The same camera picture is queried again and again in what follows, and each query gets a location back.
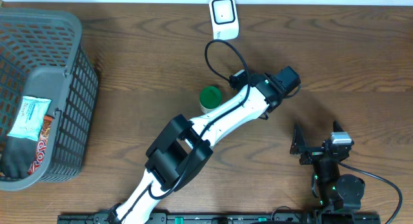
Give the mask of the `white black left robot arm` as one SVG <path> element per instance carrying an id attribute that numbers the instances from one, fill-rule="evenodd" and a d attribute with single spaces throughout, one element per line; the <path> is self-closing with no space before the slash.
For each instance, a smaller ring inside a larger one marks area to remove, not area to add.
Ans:
<path id="1" fill-rule="evenodd" d="M 230 76 L 238 93 L 214 110 L 186 119 L 170 120 L 146 151 L 140 184 L 126 202 L 109 215 L 109 223 L 146 223 L 154 207 L 194 179 L 213 153 L 213 147 L 241 125 L 271 113 L 301 80 L 291 67 L 278 74 Z"/>

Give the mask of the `red orange snack packet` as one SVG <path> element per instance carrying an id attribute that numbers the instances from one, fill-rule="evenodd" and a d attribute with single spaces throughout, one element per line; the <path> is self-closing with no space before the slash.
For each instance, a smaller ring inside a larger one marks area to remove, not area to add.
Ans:
<path id="1" fill-rule="evenodd" d="M 46 147 L 48 143 L 48 137 L 50 135 L 51 124 L 53 117 L 45 116 L 43 120 L 43 126 L 41 128 L 39 139 L 36 145 L 35 159 L 33 160 L 30 168 L 27 172 L 28 175 L 32 175 L 42 164 L 45 158 Z"/>

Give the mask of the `green lid jar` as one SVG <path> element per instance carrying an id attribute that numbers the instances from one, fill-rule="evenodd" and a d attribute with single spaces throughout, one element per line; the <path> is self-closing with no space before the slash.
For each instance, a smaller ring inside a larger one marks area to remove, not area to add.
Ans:
<path id="1" fill-rule="evenodd" d="M 217 87 L 209 86 L 202 89 L 199 95 L 201 111 L 207 114 L 216 109 L 222 102 L 223 96 Z"/>

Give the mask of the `light blue wet wipes pack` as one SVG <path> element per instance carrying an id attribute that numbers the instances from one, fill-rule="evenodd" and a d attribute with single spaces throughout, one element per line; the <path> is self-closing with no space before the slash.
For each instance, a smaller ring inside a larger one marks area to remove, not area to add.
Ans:
<path id="1" fill-rule="evenodd" d="M 51 102 L 47 98 L 23 96 L 19 112 L 7 136 L 38 141 Z"/>

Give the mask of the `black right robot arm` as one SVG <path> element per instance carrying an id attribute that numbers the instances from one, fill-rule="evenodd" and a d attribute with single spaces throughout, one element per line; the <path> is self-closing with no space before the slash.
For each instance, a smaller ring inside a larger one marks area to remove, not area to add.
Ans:
<path id="1" fill-rule="evenodd" d="M 312 165 L 312 193 L 321 204 L 308 215 L 309 223 L 355 222 L 354 213 L 361 208 L 365 182 L 339 171 L 339 164 L 349 157 L 353 145 L 354 141 L 337 121 L 320 147 L 309 147 L 299 125 L 294 125 L 290 154 L 298 155 L 301 165 Z"/>

